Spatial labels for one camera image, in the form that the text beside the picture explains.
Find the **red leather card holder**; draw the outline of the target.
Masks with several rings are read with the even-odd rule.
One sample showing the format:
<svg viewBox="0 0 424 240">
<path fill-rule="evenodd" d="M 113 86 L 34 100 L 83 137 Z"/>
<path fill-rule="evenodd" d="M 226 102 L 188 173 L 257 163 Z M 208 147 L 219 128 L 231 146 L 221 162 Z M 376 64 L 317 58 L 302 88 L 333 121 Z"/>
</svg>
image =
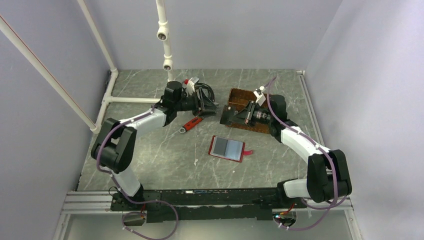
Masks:
<svg viewBox="0 0 424 240">
<path fill-rule="evenodd" d="M 246 143 L 213 135 L 208 154 L 213 157 L 241 163 L 245 156 L 250 156 L 253 150 L 246 150 Z"/>
</svg>

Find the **brown woven basket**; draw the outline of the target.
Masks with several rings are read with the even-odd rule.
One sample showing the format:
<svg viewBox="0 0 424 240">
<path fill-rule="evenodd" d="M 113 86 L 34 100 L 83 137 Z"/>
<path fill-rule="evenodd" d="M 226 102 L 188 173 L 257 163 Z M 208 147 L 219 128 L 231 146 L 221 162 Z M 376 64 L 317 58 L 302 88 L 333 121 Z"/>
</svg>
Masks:
<svg viewBox="0 0 424 240">
<path fill-rule="evenodd" d="M 232 88 L 229 92 L 228 96 L 228 102 L 226 105 L 233 105 L 236 106 L 237 110 L 244 108 L 248 102 L 255 101 L 256 102 L 257 96 L 252 91 L 243 90 L 239 88 Z M 266 102 L 259 104 L 262 108 L 268 108 L 268 104 Z M 232 124 L 232 125 L 225 125 L 227 127 L 242 129 L 242 130 L 248 130 L 252 132 L 258 132 L 263 134 L 269 134 L 269 124 L 260 124 L 257 123 L 254 127 L 250 127 L 248 125 L 242 125 L 242 124 Z"/>
</svg>

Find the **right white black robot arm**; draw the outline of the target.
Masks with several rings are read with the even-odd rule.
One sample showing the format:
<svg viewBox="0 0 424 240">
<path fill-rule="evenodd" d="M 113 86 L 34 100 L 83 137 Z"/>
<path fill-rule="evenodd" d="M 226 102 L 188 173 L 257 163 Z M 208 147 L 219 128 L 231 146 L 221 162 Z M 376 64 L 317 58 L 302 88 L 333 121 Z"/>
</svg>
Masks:
<svg viewBox="0 0 424 240">
<path fill-rule="evenodd" d="M 307 165 L 303 179 L 290 179 L 277 184 L 276 203 L 289 207 L 295 199 L 327 202 L 330 207 L 340 205 L 352 192 L 352 184 L 343 151 L 331 150 L 313 138 L 288 118 L 286 100 L 282 95 L 270 95 L 267 106 L 250 101 L 242 110 L 234 105 L 223 108 L 222 125 L 239 124 L 255 127 L 266 125 L 268 132 L 279 143 L 293 150 Z"/>
</svg>

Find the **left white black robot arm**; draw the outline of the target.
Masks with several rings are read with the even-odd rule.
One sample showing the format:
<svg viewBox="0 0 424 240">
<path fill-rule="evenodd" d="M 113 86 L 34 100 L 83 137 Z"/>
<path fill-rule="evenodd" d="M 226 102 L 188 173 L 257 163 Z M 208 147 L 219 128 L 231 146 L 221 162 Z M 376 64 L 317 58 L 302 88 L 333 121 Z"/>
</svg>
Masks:
<svg viewBox="0 0 424 240">
<path fill-rule="evenodd" d="M 144 203 L 144 188 L 130 164 L 136 139 L 153 130 L 169 125 L 179 112 L 191 112 L 195 117 L 209 117 L 217 113 L 213 89 L 205 83 L 192 86 L 169 81 L 159 101 L 136 116 L 104 121 L 91 149 L 96 168 L 108 174 L 117 190 L 124 196 L 124 204 L 131 210 Z"/>
</svg>

